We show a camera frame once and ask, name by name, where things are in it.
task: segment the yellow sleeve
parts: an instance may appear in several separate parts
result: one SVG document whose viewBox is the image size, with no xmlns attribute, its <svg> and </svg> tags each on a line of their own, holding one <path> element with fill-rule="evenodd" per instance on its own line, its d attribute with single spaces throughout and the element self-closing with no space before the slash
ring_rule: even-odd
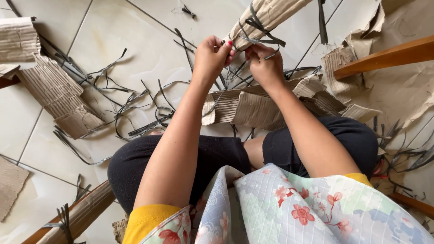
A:
<svg viewBox="0 0 434 244">
<path fill-rule="evenodd" d="M 371 183 L 369 183 L 368 177 L 366 177 L 366 175 L 364 175 L 364 174 L 361 174 L 361 173 L 351 173 L 351 174 L 346 174 L 344 176 L 346 176 L 348 178 L 351 178 L 353 180 L 356 180 L 356 181 L 358 181 L 360 183 L 363 183 L 363 184 L 365 184 L 367 186 L 373 187 L 371 185 Z"/>
<path fill-rule="evenodd" d="M 122 244 L 138 244 L 155 227 L 181 209 L 178 207 L 152 204 L 133 210 L 128 220 Z"/>
</svg>

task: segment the floral apron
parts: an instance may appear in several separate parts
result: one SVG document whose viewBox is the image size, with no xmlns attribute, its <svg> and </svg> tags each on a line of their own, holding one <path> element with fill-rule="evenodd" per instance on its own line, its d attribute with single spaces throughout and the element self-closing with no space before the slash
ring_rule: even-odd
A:
<svg viewBox="0 0 434 244">
<path fill-rule="evenodd" d="M 224 166 L 196 206 L 187 206 L 141 242 L 434 243 L 403 208 L 341 175 L 303 178 L 273 164 L 244 175 Z"/>
</svg>

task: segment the woman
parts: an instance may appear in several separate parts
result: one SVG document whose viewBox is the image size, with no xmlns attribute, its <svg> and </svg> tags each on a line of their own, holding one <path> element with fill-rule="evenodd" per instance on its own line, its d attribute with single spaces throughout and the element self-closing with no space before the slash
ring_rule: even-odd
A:
<svg viewBox="0 0 434 244">
<path fill-rule="evenodd" d="M 264 60 L 273 48 L 258 43 L 245 55 L 288 128 L 244 143 L 199 136 L 207 93 L 235 54 L 232 41 L 220 42 L 198 46 L 165 133 L 131 141 L 110 162 L 108 180 L 130 216 L 124 244 L 432 241 L 369 183 L 378 150 L 370 128 L 315 118 L 285 88 L 280 53 Z"/>
</svg>

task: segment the white tile floor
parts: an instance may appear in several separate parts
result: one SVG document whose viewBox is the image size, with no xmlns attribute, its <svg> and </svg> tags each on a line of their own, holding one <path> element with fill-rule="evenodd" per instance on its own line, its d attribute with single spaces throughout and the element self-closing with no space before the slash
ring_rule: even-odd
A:
<svg viewBox="0 0 434 244">
<path fill-rule="evenodd" d="M 179 0 L 12 2 L 21 15 L 36 16 L 36 28 L 40 33 L 68 53 L 84 72 L 94 72 L 107 66 L 127 48 L 125 57 L 110 69 L 108 75 L 118 84 L 138 92 L 144 89 L 140 82 L 142 79 L 152 94 L 158 91 L 158 79 L 164 85 L 191 78 L 184 50 L 173 42 L 173 39 L 179 40 L 173 32 L 174 28 L 178 28 L 185 39 L 194 45 L 211 34 L 223 38 L 250 3 L 249 0 L 184 0 L 184 4 L 197 15 L 197 19 L 193 20 L 185 13 L 178 13 L 183 5 Z M 318 45 L 318 6 L 316 1 L 309 3 L 273 31 L 276 37 L 287 43 L 281 49 L 284 67 L 321 65 L 323 49 L 334 48 L 351 30 L 364 28 L 378 3 L 375 0 L 326 0 L 324 11 L 331 43 L 328 47 Z M 5 10 L 9 7 L 4 0 L 0 0 L 0 7 L 4 8 L 0 9 L 0 18 L 13 17 L 11 11 Z M 185 84 L 176 84 L 165 94 L 176 106 L 185 89 Z M 119 91 L 107 91 L 105 94 L 121 104 L 129 96 Z M 3 116 L 0 154 L 19 161 L 19 166 L 32 172 L 10 216 L 0 223 L 0 244 L 17 244 L 50 220 L 56 214 L 56 208 L 72 203 L 79 173 L 84 177 L 83 185 L 92 184 L 92 188 L 106 180 L 108 162 L 86 165 L 73 155 L 53 134 L 51 116 L 42 110 L 22 85 L 0 89 L 0 99 L 0 114 Z M 101 94 L 86 87 L 83 99 L 104 120 L 112 120 L 113 113 L 107 110 L 113 110 L 113 107 Z M 138 104 L 147 103 L 150 103 L 148 96 Z M 159 96 L 157 103 L 166 102 Z M 133 128 L 154 121 L 154 111 L 154 107 L 132 110 L 128 113 L 132 125 L 126 119 L 121 120 L 120 133 L 127 137 Z M 412 134 L 412 145 L 415 147 L 418 142 L 424 141 L 423 133 L 418 136 L 418 132 L 422 128 L 424 131 L 434 128 L 434 120 L 431 121 L 433 114 L 431 111 L 424 115 L 408 133 Z M 250 128 L 238 129 L 237 135 L 244 140 Z M 218 124 L 203 127 L 201 133 L 232 136 L 232 129 L 229 125 Z M 71 143 L 87 161 L 97 162 L 112 155 L 125 141 L 116 138 L 113 125 L 109 125 L 85 139 L 71 140 Z M 115 243 L 111 223 L 123 217 L 120 205 L 113 203 L 78 241 Z"/>
</svg>

